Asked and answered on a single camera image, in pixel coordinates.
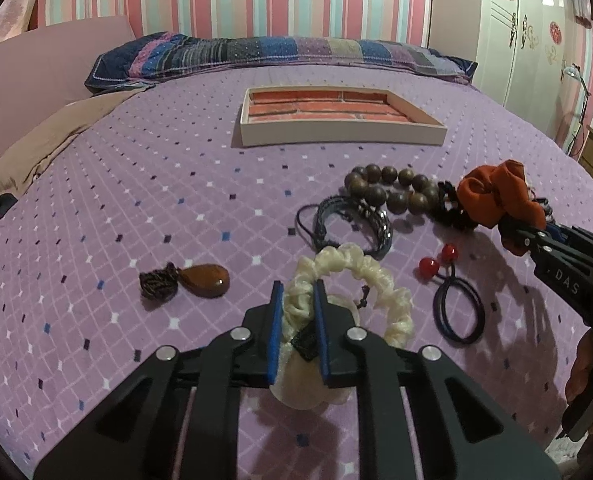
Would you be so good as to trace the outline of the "orange scrunchie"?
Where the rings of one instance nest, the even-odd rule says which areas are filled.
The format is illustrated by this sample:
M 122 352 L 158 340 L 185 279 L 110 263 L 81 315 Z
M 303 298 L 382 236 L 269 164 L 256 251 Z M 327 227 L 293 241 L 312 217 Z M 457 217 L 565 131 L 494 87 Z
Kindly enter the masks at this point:
M 546 229 L 543 206 L 531 198 L 524 166 L 516 160 L 476 167 L 459 182 L 457 196 L 469 217 L 487 229 L 494 229 L 505 216 Z

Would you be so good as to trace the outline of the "black scrunchie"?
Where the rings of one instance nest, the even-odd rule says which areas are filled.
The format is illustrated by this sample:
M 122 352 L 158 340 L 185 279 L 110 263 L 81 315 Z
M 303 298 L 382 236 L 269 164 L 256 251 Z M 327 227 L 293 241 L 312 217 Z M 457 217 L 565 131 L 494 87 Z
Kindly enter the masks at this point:
M 453 183 L 439 181 L 437 187 L 438 202 L 431 210 L 432 218 L 448 229 L 454 229 L 461 233 L 474 231 L 479 223 L 472 220 L 463 208 Z

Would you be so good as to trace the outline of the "cream white scrunchie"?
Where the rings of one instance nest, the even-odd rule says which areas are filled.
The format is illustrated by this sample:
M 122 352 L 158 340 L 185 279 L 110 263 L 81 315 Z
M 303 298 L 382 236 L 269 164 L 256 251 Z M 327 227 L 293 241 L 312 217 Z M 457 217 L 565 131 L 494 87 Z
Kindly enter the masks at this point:
M 318 280 L 325 282 L 328 301 L 351 311 L 355 324 L 363 327 L 372 314 L 359 312 L 359 294 L 369 287 L 367 308 L 383 311 L 385 324 L 377 326 L 377 333 L 390 346 L 406 348 L 413 336 L 411 291 L 397 286 L 393 273 L 358 245 L 345 243 L 322 249 L 313 257 L 299 258 L 282 299 L 278 375 L 270 387 L 278 401 L 295 410 L 341 405 L 351 397 L 350 388 L 325 386 L 319 360 L 308 362 L 296 350 L 295 337 L 315 318 L 313 285 Z

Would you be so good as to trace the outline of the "desk lamp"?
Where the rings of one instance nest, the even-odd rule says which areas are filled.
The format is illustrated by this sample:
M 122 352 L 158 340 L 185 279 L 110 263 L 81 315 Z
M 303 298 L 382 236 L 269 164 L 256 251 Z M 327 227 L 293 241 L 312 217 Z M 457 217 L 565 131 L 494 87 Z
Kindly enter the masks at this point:
M 567 156 L 572 156 L 579 135 L 583 132 L 591 92 L 579 64 L 571 63 L 566 66 L 563 75 L 571 81 L 564 104 L 563 125 L 567 129 L 563 148 Z

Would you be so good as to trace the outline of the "purple diamond pattern bedspread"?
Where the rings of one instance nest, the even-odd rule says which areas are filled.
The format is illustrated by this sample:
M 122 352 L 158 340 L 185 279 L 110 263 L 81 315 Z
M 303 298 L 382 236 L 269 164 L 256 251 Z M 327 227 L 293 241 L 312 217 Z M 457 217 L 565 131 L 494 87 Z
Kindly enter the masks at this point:
M 234 144 L 246 90 L 331 84 L 389 89 L 447 127 L 442 146 Z M 279 66 L 201 74 L 137 94 L 82 133 L 0 220 L 0 444 L 32 478 L 39 461 L 161 344 L 208 344 L 265 302 L 311 256 L 295 212 L 339 192 L 368 164 L 409 166 L 458 181 L 479 165 L 523 162 L 554 218 L 593 232 L 593 180 L 528 122 L 472 87 L 339 66 Z M 413 297 L 408 348 L 437 344 L 540 444 L 559 432 L 581 319 L 505 251 L 497 231 L 471 236 L 426 217 L 391 217 L 382 262 Z M 415 267 L 446 243 L 458 275 L 485 302 L 483 338 L 446 344 L 432 316 L 434 284 Z M 138 274 L 217 262 L 231 287 L 215 300 L 181 288 L 152 311 Z M 290 410 L 268 391 L 243 393 L 240 479 L 358 477 L 354 393 L 343 405 Z

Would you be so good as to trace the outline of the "white wardrobe with decals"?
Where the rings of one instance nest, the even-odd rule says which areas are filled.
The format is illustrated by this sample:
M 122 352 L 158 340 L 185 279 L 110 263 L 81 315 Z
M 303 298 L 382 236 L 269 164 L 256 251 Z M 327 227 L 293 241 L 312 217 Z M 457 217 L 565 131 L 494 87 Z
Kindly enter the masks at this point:
M 566 0 L 482 0 L 474 83 L 553 139 L 562 115 Z

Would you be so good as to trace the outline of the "tan beige blanket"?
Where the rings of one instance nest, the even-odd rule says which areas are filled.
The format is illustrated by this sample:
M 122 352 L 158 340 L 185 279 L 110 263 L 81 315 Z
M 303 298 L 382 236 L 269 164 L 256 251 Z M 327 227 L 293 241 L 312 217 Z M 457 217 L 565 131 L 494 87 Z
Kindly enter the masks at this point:
M 0 158 L 0 196 L 18 200 L 79 135 L 148 86 L 92 96 L 62 107 Z

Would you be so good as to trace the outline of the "white tray brick pattern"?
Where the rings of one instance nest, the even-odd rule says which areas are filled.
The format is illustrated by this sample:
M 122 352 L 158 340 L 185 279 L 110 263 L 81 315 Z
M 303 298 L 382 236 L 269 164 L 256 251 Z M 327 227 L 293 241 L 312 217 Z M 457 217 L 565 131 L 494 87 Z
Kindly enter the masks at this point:
M 447 127 L 389 90 L 280 86 L 246 90 L 238 131 L 246 148 L 305 143 L 441 146 Z

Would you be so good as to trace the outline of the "pink headboard cushion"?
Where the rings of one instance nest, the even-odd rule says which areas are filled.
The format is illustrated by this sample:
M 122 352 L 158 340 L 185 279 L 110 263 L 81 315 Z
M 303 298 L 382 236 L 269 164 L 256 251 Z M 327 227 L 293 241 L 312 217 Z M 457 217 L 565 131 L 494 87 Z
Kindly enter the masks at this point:
M 125 16 L 90 18 L 24 32 L 0 43 L 0 158 L 66 104 L 87 99 L 100 54 L 133 40 Z

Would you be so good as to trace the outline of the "patchwork blue purple pillow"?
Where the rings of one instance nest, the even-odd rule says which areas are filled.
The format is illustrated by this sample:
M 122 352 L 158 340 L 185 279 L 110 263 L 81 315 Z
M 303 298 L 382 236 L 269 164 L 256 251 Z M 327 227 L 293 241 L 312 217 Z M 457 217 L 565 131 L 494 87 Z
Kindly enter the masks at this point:
M 100 54 L 85 87 L 99 94 L 219 70 L 288 65 L 402 70 L 458 84 L 471 84 L 477 69 L 474 61 L 393 41 L 291 36 L 202 39 L 155 32 Z

